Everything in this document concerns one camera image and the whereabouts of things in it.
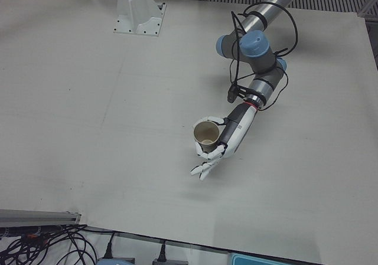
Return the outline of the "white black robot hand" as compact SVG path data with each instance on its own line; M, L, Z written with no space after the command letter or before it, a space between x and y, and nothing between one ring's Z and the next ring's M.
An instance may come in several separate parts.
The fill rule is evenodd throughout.
M199 179L204 180L222 159L232 156L251 127L256 112L255 105L243 102L224 118L206 116L198 120L193 126L194 146L204 162L195 166L190 174L199 174Z

